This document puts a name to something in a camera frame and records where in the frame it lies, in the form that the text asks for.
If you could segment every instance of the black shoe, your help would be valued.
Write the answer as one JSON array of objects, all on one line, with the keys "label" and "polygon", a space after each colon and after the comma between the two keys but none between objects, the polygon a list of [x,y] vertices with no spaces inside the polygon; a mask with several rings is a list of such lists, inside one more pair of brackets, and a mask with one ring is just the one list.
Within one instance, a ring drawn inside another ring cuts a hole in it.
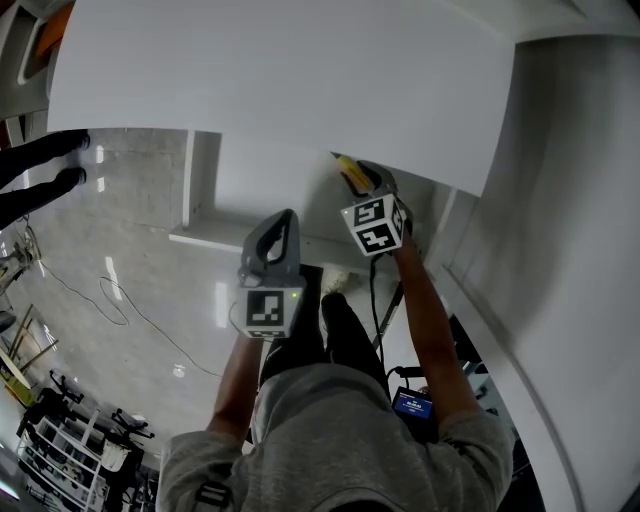
[{"label": "black shoe", "polygon": [[56,176],[56,180],[69,181],[74,185],[82,185],[87,182],[87,171],[82,167],[70,167],[62,169]]},{"label": "black shoe", "polygon": [[41,144],[46,144],[56,156],[63,156],[74,150],[83,150],[91,144],[91,137],[87,130],[69,130],[66,132],[52,133],[43,139]]}]

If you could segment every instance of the person's leg in black pants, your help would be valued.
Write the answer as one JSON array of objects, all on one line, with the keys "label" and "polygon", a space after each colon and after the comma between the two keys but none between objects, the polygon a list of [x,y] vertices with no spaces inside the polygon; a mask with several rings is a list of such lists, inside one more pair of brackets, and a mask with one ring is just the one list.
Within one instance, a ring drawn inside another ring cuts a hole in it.
[{"label": "person's leg in black pants", "polygon": [[302,297],[293,332],[291,337],[275,339],[271,344],[262,366],[260,386],[267,379],[285,370],[328,362],[318,325],[322,269],[301,265],[300,274],[307,280],[307,288]]},{"label": "person's leg in black pants", "polygon": [[389,396],[387,376],[367,332],[344,295],[331,293],[322,299],[327,327],[327,354],[331,362],[350,366],[377,380]]},{"label": "person's leg in black pants", "polygon": [[[88,146],[89,140],[86,130],[74,130],[54,133],[16,148],[0,151],[0,188],[11,183],[27,169]],[[66,194],[85,180],[84,169],[64,169],[49,183],[0,195],[0,229]]]}]

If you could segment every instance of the white shelving rack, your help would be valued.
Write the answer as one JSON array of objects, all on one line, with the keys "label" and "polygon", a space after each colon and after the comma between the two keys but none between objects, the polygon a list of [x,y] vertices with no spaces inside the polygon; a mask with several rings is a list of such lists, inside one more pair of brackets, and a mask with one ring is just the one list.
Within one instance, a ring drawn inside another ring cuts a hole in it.
[{"label": "white shelving rack", "polygon": [[[55,425],[43,418],[35,431],[36,439],[26,431],[22,435],[16,451],[20,460],[51,485],[58,499],[66,498],[84,512],[100,512],[108,492],[99,475],[101,456],[75,438],[64,424]],[[51,456],[51,448],[64,463]]]}]

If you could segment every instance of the gray marble floor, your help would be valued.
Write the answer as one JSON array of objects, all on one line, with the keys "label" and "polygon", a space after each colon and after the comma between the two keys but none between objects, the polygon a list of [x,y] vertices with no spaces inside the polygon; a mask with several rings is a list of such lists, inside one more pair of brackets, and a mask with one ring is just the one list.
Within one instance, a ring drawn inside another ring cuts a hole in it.
[{"label": "gray marble floor", "polygon": [[[44,133],[44,122],[36,118],[32,138]],[[144,415],[156,433],[147,449],[157,453],[170,436],[209,420],[236,336],[226,309],[234,301],[239,258],[168,238],[180,220],[186,132],[109,129],[91,137],[80,156],[87,183],[30,216],[46,268],[26,272],[7,298],[18,315],[33,303],[61,340],[31,377],[57,368],[99,402]],[[56,159],[31,169],[29,184],[53,179],[66,164]],[[7,189],[23,185],[20,177]],[[10,247],[24,226],[15,223],[0,241]],[[115,274],[139,311],[215,375],[196,368],[109,283],[103,282],[105,292],[128,326],[114,325],[52,273],[123,323],[99,285],[100,276]],[[348,298],[373,333],[367,286],[354,280]],[[393,283],[380,284],[380,316],[392,289]]]}]

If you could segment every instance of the white wall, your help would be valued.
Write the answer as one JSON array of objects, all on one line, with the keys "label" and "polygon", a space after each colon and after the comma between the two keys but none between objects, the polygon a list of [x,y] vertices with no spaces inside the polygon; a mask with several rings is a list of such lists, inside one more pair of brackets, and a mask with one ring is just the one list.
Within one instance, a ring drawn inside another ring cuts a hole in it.
[{"label": "white wall", "polygon": [[519,47],[452,267],[526,372],[593,512],[640,483],[639,95],[636,40]]},{"label": "white wall", "polygon": [[5,390],[0,390],[0,443],[12,452],[18,447],[20,439],[16,430],[22,418],[22,407]]}]

